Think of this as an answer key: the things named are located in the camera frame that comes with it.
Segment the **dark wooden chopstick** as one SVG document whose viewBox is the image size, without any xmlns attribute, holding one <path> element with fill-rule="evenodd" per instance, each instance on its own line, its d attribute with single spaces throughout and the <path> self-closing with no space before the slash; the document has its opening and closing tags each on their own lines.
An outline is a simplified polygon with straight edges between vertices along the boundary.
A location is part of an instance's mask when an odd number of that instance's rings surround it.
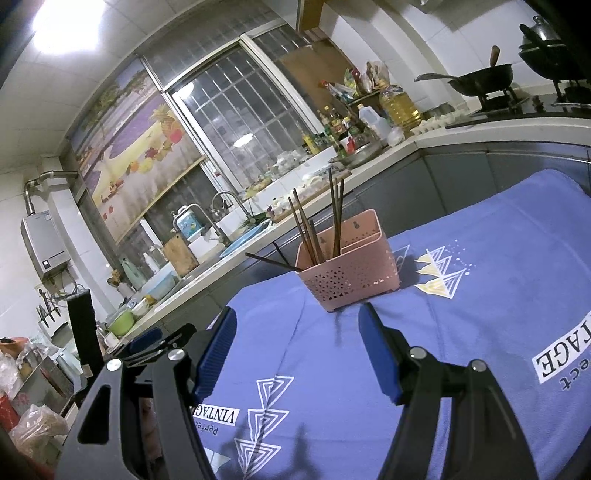
<svg viewBox="0 0 591 480">
<path fill-rule="evenodd" d="M 338 256 L 339 185 L 332 175 L 332 168 L 329 168 L 329 190 L 332 206 L 332 258 L 335 258 Z"/>
</svg>

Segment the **white plastic jug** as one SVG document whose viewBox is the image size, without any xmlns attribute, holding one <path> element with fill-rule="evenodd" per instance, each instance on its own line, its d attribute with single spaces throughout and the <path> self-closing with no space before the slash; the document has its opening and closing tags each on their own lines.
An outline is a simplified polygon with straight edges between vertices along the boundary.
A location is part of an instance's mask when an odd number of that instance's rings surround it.
<svg viewBox="0 0 591 480">
<path fill-rule="evenodd" d="M 388 120 L 382 117 L 372 106 L 358 105 L 359 118 L 383 142 L 388 142 L 392 127 Z"/>
</svg>

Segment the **chrome kitchen faucet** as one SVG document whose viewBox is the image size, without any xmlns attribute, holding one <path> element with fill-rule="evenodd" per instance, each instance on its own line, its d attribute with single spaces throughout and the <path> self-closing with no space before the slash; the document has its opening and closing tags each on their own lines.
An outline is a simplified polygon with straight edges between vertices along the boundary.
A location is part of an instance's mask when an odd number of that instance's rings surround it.
<svg viewBox="0 0 591 480">
<path fill-rule="evenodd" d="M 228 235 L 221 227 L 218 227 L 207 210 L 197 203 L 182 205 L 172 212 L 172 228 L 180 233 L 187 243 L 197 238 L 197 234 L 203 235 L 209 228 L 212 228 L 217 241 L 225 247 L 230 246 Z"/>
</svg>

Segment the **pink perforated utensil basket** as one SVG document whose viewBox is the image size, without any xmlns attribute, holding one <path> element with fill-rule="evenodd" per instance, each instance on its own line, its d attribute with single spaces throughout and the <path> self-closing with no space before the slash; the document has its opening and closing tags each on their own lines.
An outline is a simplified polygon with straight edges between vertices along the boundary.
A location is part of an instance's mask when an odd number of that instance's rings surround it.
<svg viewBox="0 0 591 480">
<path fill-rule="evenodd" d="M 325 311 L 332 312 L 400 288 L 401 279 L 377 212 L 365 210 L 342 222 L 341 254 L 332 258 L 334 229 L 318 233 L 325 262 L 315 265 L 304 245 L 295 266 L 304 286 Z"/>
</svg>

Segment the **blue plastic basin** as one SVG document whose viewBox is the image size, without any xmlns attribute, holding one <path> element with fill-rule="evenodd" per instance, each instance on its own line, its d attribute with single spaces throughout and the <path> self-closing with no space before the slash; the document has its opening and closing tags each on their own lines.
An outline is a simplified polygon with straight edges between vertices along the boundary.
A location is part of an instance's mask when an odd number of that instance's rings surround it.
<svg viewBox="0 0 591 480">
<path fill-rule="evenodd" d="M 231 243 L 231 246 L 225 248 L 221 255 L 219 255 L 219 258 L 223 259 L 225 257 L 228 257 L 228 255 L 231 255 L 235 250 L 242 247 L 243 244 L 249 242 L 250 240 L 252 240 L 252 238 L 255 238 L 256 235 L 259 235 L 259 233 L 262 233 L 264 230 L 266 230 L 266 228 L 269 227 L 270 223 L 270 220 L 266 220 L 260 223 L 259 225 L 256 225 L 256 227 L 252 227 L 249 230 L 247 230 L 245 233 L 240 235 L 238 239 L 233 241 Z"/>
</svg>

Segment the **brown wooden chopstick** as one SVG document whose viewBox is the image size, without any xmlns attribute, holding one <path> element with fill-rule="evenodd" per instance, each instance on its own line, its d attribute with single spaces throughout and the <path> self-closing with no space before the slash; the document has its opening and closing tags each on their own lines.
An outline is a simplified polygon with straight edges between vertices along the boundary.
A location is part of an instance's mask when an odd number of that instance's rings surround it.
<svg viewBox="0 0 591 480">
<path fill-rule="evenodd" d="M 298 197 L 297 189 L 293 190 L 294 200 L 297 204 L 298 212 L 300 212 L 301 222 L 304 224 L 304 232 L 307 235 L 308 245 L 311 248 L 311 257 L 314 258 L 315 265 L 325 262 L 325 256 L 318 243 L 318 236 L 315 234 L 315 229 L 311 225 L 311 221 L 308 220 L 308 216 L 304 212 L 304 207 L 301 205 L 301 200 Z"/>
</svg>

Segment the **white water heater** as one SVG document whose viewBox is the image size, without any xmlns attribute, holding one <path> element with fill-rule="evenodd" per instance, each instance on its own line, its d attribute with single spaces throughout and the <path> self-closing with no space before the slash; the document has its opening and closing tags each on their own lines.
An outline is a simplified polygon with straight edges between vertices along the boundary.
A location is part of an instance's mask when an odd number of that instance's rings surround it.
<svg viewBox="0 0 591 480">
<path fill-rule="evenodd" d="M 21 221 L 20 231 L 29 258 L 41 280 L 52 277 L 67 266 L 70 255 L 49 211 L 25 217 Z"/>
</svg>

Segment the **blue printed tablecloth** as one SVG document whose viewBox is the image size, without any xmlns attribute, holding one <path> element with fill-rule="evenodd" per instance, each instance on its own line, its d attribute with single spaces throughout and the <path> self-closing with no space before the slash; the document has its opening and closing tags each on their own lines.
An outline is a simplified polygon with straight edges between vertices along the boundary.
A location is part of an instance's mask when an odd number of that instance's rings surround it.
<svg viewBox="0 0 591 480">
<path fill-rule="evenodd" d="M 390 241 L 381 321 L 437 360 L 487 363 L 553 479 L 590 436 L 590 198 L 544 170 Z M 219 479 L 374 479 L 402 410 L 358 305 L 327 312 L 287 273 L 230 301 L 238 330 L 195 426 Z"/>
</svg>

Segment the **yellow cooking oil bottle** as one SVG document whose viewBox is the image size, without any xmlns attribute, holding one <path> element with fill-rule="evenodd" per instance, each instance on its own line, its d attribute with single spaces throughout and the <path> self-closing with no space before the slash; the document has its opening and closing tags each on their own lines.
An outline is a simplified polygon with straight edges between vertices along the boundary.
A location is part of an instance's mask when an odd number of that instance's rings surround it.
<svg viewBox="0 0 591 480">
<path fill-rule="evenodd" d="M 418 127 L 422 114 L 410 96 L 398 85 L 389 85 L 381 90 L 380 104 L 389 118 L 405 132 Z"/>
</svg>

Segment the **wooden cutting board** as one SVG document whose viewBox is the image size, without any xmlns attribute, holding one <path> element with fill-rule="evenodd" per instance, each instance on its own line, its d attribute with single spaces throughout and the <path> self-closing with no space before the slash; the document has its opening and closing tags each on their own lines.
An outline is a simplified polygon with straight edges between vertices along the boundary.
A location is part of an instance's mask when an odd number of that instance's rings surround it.
<svg viewBox="0 0 591 480">
<path fill-rule="evenodd" d="M 199 266 L 183 235 L 176 234 L 163 244 L 163 254 L 179 277 L 185 277 Z"/>
</svg>

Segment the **fruit landscape wall poster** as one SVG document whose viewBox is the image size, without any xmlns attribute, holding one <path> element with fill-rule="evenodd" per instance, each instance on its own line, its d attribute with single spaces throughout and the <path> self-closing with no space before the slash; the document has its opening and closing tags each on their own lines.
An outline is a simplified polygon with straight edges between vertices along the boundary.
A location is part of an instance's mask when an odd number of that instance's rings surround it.
<svg viewBox="0 0 591 480">
<path fill-rule="evenodd" d="M 115 242 L 204 160 L 139 60 L 108 83 L 70 144 L 92 203 Z"/>
</svg>

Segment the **lidded black wok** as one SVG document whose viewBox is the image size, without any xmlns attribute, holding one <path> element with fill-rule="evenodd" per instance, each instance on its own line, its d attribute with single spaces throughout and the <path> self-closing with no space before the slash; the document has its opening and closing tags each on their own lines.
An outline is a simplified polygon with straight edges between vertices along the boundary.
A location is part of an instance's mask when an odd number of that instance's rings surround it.
<svg viewBox="0 0 591 480">
<path fill-rule="evenodd" d="M 534 24 L 520 24 L 523 34 L 520 58 L 539 76 L 550 80 L 558 103 L 590 105 L 590 61 L 567 45 L 541 16 Z"/>
</svg>

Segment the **green bowl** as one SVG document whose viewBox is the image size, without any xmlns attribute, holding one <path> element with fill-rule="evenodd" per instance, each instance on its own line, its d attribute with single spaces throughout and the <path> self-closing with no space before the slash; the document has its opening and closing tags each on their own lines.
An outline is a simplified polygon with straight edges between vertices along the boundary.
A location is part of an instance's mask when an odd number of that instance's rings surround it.
<svg viewBox="0 0 591 480">
<path fill-rule="evenodd" d="M 107 330 L 117 338 L 122 338 L 131 330 L 135 323 L 132 312 L 125 308 L 117 313 L 114 320 L 109 324 Z"/>
</svg>

